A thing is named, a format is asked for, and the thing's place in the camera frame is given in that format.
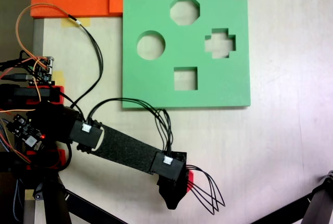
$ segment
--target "white connector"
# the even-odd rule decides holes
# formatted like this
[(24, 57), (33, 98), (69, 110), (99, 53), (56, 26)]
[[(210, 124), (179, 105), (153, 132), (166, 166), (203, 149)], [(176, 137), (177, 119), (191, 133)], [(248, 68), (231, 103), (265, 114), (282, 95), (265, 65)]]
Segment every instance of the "white connector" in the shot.
[(85, 124), (85, 123), (82, 124), (82, 130), (83, 131), (89, 133), (91, 129), (92, 129), (91, 125), (88, 125), (88, 124)]
[(173, 161), (173, 158), (168, 157), (166, 155), (164, 156), (164, 159), (163, 159), (164, 163), (171, 165), (172, 161)]

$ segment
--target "black wire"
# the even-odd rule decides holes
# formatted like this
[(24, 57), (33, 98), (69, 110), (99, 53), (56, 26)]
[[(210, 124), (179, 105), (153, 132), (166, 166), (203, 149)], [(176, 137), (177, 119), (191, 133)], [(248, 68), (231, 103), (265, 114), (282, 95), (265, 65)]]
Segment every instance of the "black wire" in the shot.
[(63, 171), (64, 169), (66, 169), (68, 167), (68, 165), (71, 163), (72, 160), (72, 148), (71, 148), (71, 144), (67, 143), (67, 148), (68, 148), (68, 159), (65, 163), (64, 166), (58, 168), (58, 169), (53, 169), (55, 171)]
[[(69, 17), (71, 19), (73, 19), (74, 21), (77, 20), (75, 17), (73, 17), (71, 15), (69, 15)], [(77, 100), (75, 100), (75, 102), (73, 102), (73, 104), (70, 106), (70, 108), (73, 108), (84, 96), (86, 96), (88, 93), (90, 93), (95, 88), (95, 86), (98, 84), (98, 82), (102, 78), (102, 74), (103, 74), (103, 70), (104, 70), (103, 55), (102, 55), (102, 52), (101, 52), (97, 42), (95, 41), (93, 36), (90, 34), (90, 32), (84, 26), (82, 26), (81, 24), (80, 24), (80, 26), (82, 27), (82, 29), (88, 35), (88, 37), (91, 40), (91, 42), (93, 44), (93, 47), (95, 49), (95, 52), (96, 52), (96, 55), (97, 55), (97, 60), (98, 60), (98, 65), (99, 65), (99, 76), (98, 76), (98, 79), (96, 80), (96, 82), (84, 94), (82, 94)]]
[(191, 192), (194, 194), (194, 196), (198, 199), (198, 201), (205, 207), (205, 209), (207, 209), (208, 210), (208, 212), (210, 212), (212, 215), (215, 215), (215, 213), (214, 212), (212, 212), (212, 211), (210, 211), (207, 207), (206, 207), (206, 205), (200, 200), (200, 198), (195, 194), (195, 192), (192, 190), (192, 189), (190, 189), (191, 190)]
[(225, 202), (224, 202), (224, 200), (223, 200), (223, 197), (222, 197), (222, 195), (221, 195), (221, 192), (220, 192), (220, 190), (219, 190), (219, 188), (218, 188), (216, 182), (214, 181), (214, 179), (213, 179), (213, 178), (212, 178), (207, 172), (203, 171), (201, 168), (199, 168), (199, 167), (197, 167), (197, 166), (194, 166), (194, 165), (186, 165), (186, 168), (187, 168), (187, 169), (191, 169), (191, 170), (198, 170), (198, 171), (200, 171), (200, 172), (203, 172), (203, 173), (206, 175), (206, 177), (209, 179), (209, 181), (212, 181), (212, 182), (214, 183), (214, 185), (216, 186), (216, 189), (217, 189), (217, 191), (219, 192), (219, 195), (220, 195), (221, 200), (222, 200), (222, 202), (223, 202), (223, 204), (221, 204), (221, 205), (223, 205), (223, 206), (225, 207)]
[[(186, 166), (186, 168), (187, 169), (193, 169), (193, 170), (198, 170), (197, 169), (197, 167), (196, 166), (193, 166), (193, 165), (187, 165)], [(216, 194), (215, 194), (215, 189), (214, 189), (214, 185), (212, 184), (212, 182), (211, 182), (211, 180), (210, 180), (210, 178), (209, 177), (207, 177), (207, 179), (208, 179), (208, 183), (209, 183), (209, 188), (210, 188), (210, 195), (211, 196), (213, 196), (213, 194), (212, 194), (212, 188), (213, 188), (213, 192), (214, 192), (214, 198), (216, 199)]]
[[(37, 80), (41, 81), (43, 83), (43, 85), (46, 85), (48, 86), (51, 90), (55, 91), (56, 93), (58, 93), (60, 96), (63, 96), (64, 98), (66, 98), (68, 101), (70, 101), (71, 103), (74, 103), (74, 101), (72, 99), (70, 99), (66, 94), (60, 92), (59, 90), (56, 90), (53, 88), (52, 85), (50, 85), (48, 82), (46, 82), (45, 80), (43, 80), (42, 77), (40, 77), (38, 75), (37, 72), (33, 71), (28, 65), (25, 65), (24, 63), (19, 66), (19, 67), (22, 67), (24, 68), (30, 75), (34, 76)], [(81, 108), (76, 104), (75, 107), (78, 109), (81, 117), (83, 118), (83, 120), (85, 121), (85, 118), (84, 118), (84, 114), (83, 114), (83, 111), (81, 110)]]
[(96, 110), (101, 107), (103, 104), (107, 103), (107, 102), (111, 102), (111, 101), (123, 101), (123, 102), (131, 102), (131, 103), (136, 103), (140, 106), (142, 106), (143, 108), (145, 108), (147, 111), (149, 111), (154, 117), (155, 117), (155, 123), (158, 129), (158, 132), (161, 136), (162, 142), (163, 142), (163, 151), (165, 151), (166, 155), (171, 156), (171, 144), (173, 141), (173, 134), (171, 131), (171, 120), (170, 117), (167, 113), (167, 111), (165, 109), (155, 109), (153, 106), (151, 106), (149, 103), (143, 101), (143, 100), (139, 100), (139, 99), (133, 99), (133, 98), (110, 98), (110, 99), (106, 99), (100, 103), (98, 103), (97, 105), (95, 105), (89, 112), (88, 117), (87, 117), (87, 123), (89, 123), (90, 125), (93, 124), (92, 121), (92, 117), (94, 115), (94, 113), (96, 112)]
[[(203, 190), (202, 188), (200, 188), (199, 186), (197, 186), (196, 184), (194, 184), (191, 181), (188, 181), (188, 187), (191, 188), (190, 186), (192, 186), (192, 189), (194, 189), (211, 207), (212, 207), (212, 211), (210, 211), (207, 206), (200, 200), (200, 198), (198, 197), (198, 195), (191, 189), (191, 191), (193, 192), (193, 194), (195, 195), (195, 197), (199, 200), (199, 202), (211, 213), (211, 214), (215, 214), (215, 210), (219, 211), (219, 203), (225, 207), (225, 202), (223, 200), (223, 197), (221, 195), (221, 192), (217, 186), (217, 184), (215, 183), (214, 179), (205, 171), (203, 171), (201, 168), (194, 166), (194, 165), (186, 165), (186, 169), (188, 170), (197, 170), (200, 171), (202, 173), (205, 174), (205, 176), (207, 177), (207, 180), (209, 182), (209, 187), (210, 187), (210, 194), (207, 193), (205, 190)], [(217, 189), (217, 192), (219, 193), (222, 202), (220, 202), (217, 197), (216, 197), (216, 192), (215, 192), (215, 187)], [(204, 194), (208, 195), (209, 198), (211, 199), (211, 203), (208, 202), (208, 200), (196, 189), (198, 188), (200, 191), (202, 191)]]

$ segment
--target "black cable bundle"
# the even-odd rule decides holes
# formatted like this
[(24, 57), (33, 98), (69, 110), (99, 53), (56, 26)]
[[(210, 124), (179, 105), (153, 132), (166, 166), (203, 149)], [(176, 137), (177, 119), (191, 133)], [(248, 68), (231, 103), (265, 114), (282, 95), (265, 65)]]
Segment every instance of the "black cable bundle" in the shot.
[(171, 120), (169, 117), (169, 114), (165, 109), (155, 109), (153, 106), (151, 106), (149, 103), (139, 100), (139, 99), (133, 99), (133, 98), (110, 98), (106, 99), (100, 103), (98, 103), (95, 107), (92, 108), (92, 110), (89, 112), (87, 117), (87, 123), (92, 125), (93, 120), (93, 114), (96, 112), (96, 110), (102, 106), (103, 104), (110, 102), (110, 101), (123, 101), (123, 102), (131, 102), (136, 103), (143, 108), (145, 108), (147, 111), (149, 111), (152, 115), (155, 117), (155, 123), (157, 130), (162, 138), (163, 142), (163, 151), (167, 156), (171, 157), (171, 145), (173, 143), (173, 135), (171, 131)]
[[(75, 17), (73, 17), (71, 15), (68, 15), (68, 17), (71, 18), (72, 20), (74, 20), (76, 23), (79, 22)], [(90, 32), (84, 26), (81, 25), (81, 23), (79, 24), (79, 26), (82, 27), (82, 29), (86, 32), (86, 34), (88, 35), (90, 41), (92, 42), (92, 44), (94, 46), (94, 49), (95, 49), (95, 52), (96, 52), (96, 55), (97, 55), (98, 65), (99, 65), (99, 76), (98, 76), (98, 79), (95, 81), (95, 83), (84, 94), (82, 94), (77, 100), (75, 100), (75, 102), (72, 103), (70, 108), (74, 108), (74, 106), (76, 106), (77, 103), (84, 96), (86, 96), (88, 93), (90, 93), (95, 88), (95, 86), (98, 84), (98, 82), (102, 78), (103, 70), (104, 70), (103, 55), (102, 55), (102, 52), (101, 52), (97, 42), (95, 41), (94, 37), (90, 34)]]
[[(219, 211), (219, 204), (221, 204), (222, 206), (225, 207), (225, 203), (224, 203), (223, 197), (221, 195), (221, 192), (220, 192), (218, 186), (216, 185), (214, 179), (208, 173), (206, 173), (201, 168), (194, 166), (194, 165), (186, 165), (186, 169), (200, 171), (200, 172), (204, 173), (204, 175), (207, 177), (207, 180), (209, 183), (209, 188), (210, 188), (210, 194), (191, 181), (188, 181), (187, 186), (188, 186), (188, 188), (190, 188), (190, 190), (192, 191), (194, 196), (198, 199), (198, 201), (205, 207), (205, 209), (208, 210), (208, 212), (210, 212), (212, 215), (215, 215), (215, 210), (217, 212)], [(209, 200), (207, 200), (206, 197), (204, 197), (199, 191), (201, 191), (205, 195), (207, 195), (209, 197), (209, 200), (211, 200), (211, 202)], [(208, 203), (208, 206), (204, 202), (202, 202), (202, 200), (200, 199), (199, 196)]]

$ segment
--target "circle hole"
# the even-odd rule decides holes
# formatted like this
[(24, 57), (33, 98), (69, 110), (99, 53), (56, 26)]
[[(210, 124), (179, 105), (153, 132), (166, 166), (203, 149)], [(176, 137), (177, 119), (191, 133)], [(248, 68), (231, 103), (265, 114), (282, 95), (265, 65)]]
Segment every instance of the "circle hole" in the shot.
[(137, 53), (146, 60), (155, 60), (161, 57), (165, 50), (165, 40), (156, 31), (142, 33), (137, 43)]

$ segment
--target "circuit board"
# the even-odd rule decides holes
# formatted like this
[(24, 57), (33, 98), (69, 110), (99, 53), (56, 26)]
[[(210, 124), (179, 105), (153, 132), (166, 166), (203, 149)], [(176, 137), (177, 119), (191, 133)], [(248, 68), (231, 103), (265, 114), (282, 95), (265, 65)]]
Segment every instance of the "circuit board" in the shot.
[[(44, 69), (43, 67), (37, 65), (35, 68), (35, 72), (37, 73), (38, 77), (41, 77), (46, 84), (49, 85), (54, 85), (54, 81), (52, 81), (52, 72), (53, 72), (53, 61), (54, 58), (53, 57), (45, 57), (47, 59), (41, 59), (40, 62), (44, 65), (46, 65), (46, 69)], [(43, 81), (36, 81), (38, 85), (45, 85), (45, 83)], [(29, 85), (34, 85), (34, 81), (33, 80), (29, 80)]]

